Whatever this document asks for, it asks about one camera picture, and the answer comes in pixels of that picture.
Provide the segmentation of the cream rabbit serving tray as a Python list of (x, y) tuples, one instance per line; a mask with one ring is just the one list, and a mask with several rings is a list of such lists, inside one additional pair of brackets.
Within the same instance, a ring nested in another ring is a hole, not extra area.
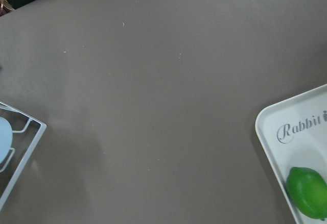
[(326, 85), (264, 108), (255, 131), (296, 223), (321, 223), (302, 214), (285, 189), (292, 167), (326, 178)]

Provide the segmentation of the light blue cup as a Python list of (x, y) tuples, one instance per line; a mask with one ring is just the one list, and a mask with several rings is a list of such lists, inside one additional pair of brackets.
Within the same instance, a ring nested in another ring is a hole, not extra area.
[(3, 117), (1, 117), (1, 163), (5, 160), (13, 140), (13, 132), (10, 123)]

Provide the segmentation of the green lime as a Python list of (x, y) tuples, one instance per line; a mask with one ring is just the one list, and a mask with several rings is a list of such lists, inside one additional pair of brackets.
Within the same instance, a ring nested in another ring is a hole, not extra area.
[(307, 167), (292, 167), (286, 190), (302, 214), (312, 219), (326, 219), (326, 181), (320, 173)]

